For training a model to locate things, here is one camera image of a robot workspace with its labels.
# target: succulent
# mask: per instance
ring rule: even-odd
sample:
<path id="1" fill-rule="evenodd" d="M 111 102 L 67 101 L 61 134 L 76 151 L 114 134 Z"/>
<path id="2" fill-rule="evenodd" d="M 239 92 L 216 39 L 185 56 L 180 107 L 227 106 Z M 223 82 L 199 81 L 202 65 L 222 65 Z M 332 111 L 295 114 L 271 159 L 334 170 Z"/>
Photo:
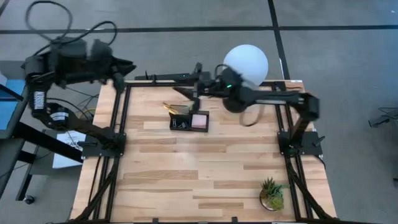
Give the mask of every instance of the succulent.
<path id="1" fill-rule="evenodd" d="M 262 187 L 262 192 L 265 194 L 265 195 L 263 194 L 265 198 L 282 196 L 283 185 L 276 184 L 273 178 L 271 178 L 271 180 L 267 178 L 267 180 L 261 184 L 261 187 Z"/>
<path id="2" fill-rule="evenodd" d="M 275 210 L 282 210 L 284 208 L 284 198 L 282 196 L 270 198 L 268 205 Z"/>
<path id="3" fill-rule="evenodd" d="M 264 183 L 261 184 L 262 191 L 260 197 L 266 202 L 270 208 L 274 210 L 281 210 L 284 208 L 284 198 L 282 189 L 284 185 L 275 183 L 274 179 L 267 178 Z"/>

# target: white sticker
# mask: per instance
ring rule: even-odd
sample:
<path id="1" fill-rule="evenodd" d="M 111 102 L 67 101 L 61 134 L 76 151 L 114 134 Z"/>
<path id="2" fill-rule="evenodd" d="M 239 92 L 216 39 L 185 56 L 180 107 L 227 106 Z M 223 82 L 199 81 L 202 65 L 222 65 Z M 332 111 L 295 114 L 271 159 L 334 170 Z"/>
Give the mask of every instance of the white sticker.
<path id="1" fill-rule="evenodd" d="M 43 91 L 35 91 L 33 94 L 33 101 L 35 105 L 35 110 L 44 109 L 44 92 Z"/>
<path id="2" fill-rule="evenodd" d="M 65 117 L 69 117 L 69 114 L 65 112 L 56 112 L 50 115 L 54 121 L 64 121 Z"/>
<path id="3" fill-rule="evenodd" d="M 64 142 L 71 147 L 75 147 L 80 151 L 82 151 L 83 148 L 80 147 L 77 143 L 80 141 L 85 141 L 85 139 L 86 135 L 77 131 L 67 131 L 63 134 L 57 134 L 57 140 Z M 80 164 L 80 162 L 76 162 L 61 155 L 55 154 L 52 167 L 55 169 L 59 169 L 64 167 L 78 166 Z"/>

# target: gray carpet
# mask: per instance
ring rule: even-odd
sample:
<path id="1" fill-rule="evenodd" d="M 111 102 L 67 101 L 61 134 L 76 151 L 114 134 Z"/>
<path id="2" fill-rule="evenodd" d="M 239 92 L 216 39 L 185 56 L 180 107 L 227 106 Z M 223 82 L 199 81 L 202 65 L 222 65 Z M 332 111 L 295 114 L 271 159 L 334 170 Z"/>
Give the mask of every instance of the gray carpet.
<path id="1" fill-rule="evenodd" d="M 1 30 L 26 29 L 24 11 L 31 0 L 11 0 L 0 16 Z M 267 1 L 252 0 L 60 0 L 71 9 L 73 28 L 86 29 L 102 20 L 119 27 L 269 26 Z M 398 3 L 393 0 L 281 0 L 275 1 L 280 26 L 338 26 L 398 24 Z M 39 6 L 32 23 L 41 29 L 66 27 L 66 14 Z M 398 106 L 398 30 L 283 31 L 282 40 L 291 79 L 321 99 L 316 128 L 322 142 L 330 188 L 338 216 L 344 220 L 396 223 L 398 220 L 398 140 L 393 123 L 371 129 L 368 119 L 382 106 Z M 111 34 L 92 34 L 92 42 Z M 0 60 L 21 63 L 45 45 L 32 34 L 0 35 Z M 128 76 L 149 73 L 191 72 L 196 62 L 204 70 L 222 62 L 239 44 L 260 47 L 269 59 L 268 79 L 281 79 L 273 31 L 123 33 L 112 45 L 117 57 L 135 61 Z M 72 85 L 85 93 L 99 93 L 99 84 Z M 49 93 L 72 103 L 86 96 L 53 87 Z M 27 109 L 22 121 L 41 130 Z M 26 151 L 33 145 L 27 144 Z M 46 223 L 66 220 L 73 204 L 79 167 L 51 176 L 35 176 L 28 194 L 36 203 L 14 201 L 25 168 L 15 170 L 0 200 L 2 223 Z"/>

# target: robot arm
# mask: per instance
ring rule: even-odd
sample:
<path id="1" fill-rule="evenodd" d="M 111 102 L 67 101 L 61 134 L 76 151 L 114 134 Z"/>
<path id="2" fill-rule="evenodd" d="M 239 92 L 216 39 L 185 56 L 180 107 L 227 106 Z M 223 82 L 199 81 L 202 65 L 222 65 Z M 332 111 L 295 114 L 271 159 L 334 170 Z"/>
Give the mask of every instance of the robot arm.
<path id="1" fill-rule="evenodd" d="M 124 90 L 124 77 L 135 69 L 133 62 L 112 56 L 108 44 L 95 40 L 90 57 L 86 55 L 86 42 L 77 40 L 69 44 L 68 37 L 50 45 L 50 51 L 28 57 L 22 68 L 29 90 L 28 102 L 32 116 L 46 127 L 57 131 L 75 130 L 96 138 L 105 149 L 119 147 L 119 134 L 111 128 L 100 128 L 89 121 L 78 119 L 68 108 L 47 102 L 47 92 L 53 83 L 66 85 L 98 80 L 106 84 L 113 80 L 116 91 Z"/>

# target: wooden tabletop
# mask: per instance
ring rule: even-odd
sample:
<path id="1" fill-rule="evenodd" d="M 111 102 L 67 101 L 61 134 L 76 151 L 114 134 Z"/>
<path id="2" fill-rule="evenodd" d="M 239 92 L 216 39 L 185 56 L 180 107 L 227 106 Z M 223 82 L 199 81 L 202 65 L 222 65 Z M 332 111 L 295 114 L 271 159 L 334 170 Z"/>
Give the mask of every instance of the wooden tabletop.
<path id="1" fill-rule="evenodd" d="M 303 89 L 302 82 L 286 81 L 286 85 Z M 114 98 L 112 85 L 103 86 L 94 124 L 109 126 Z M 273 177 L 278 183 L 287 183 L 285 162 L 277 143 L 275 106 L 265 107 L 258 124 L 244 127 L 239 125 L 239 115 L 226 111 L 220 99 L 204 98 L 201 110 L 210 112 L 209 132 L 191 133 L 169 129 L 170 117 L 163 102 L 189 103 L 171 87 L 131 89 L 125 129 L 127 146 L 119 165 L 112 222 L 151 222 L 152 218 L 161 222 L 230 222 L 231 217 L 238 217 L 241 222 L 294 220 L 290 189 L 284 189 L 285 208 L 278 212 L 265 210 L 258 198 L 264 179 Z M 258 105 L 247 109 L 247 123 L 254 121 L 258 109 Z M 302 156 L 302 160 L 309 191 L 335 217 L 323 165 L 313 156 Z M 87 206 L 96 161 L 97 158 L 84 161 L 71 218 Z M 96 184 L 101 164 L 98 169 Z M 106 193 L 100 218 L 104 216 L 107 196 Z M 298 197 L 305 217 L 302 194 Z"/>

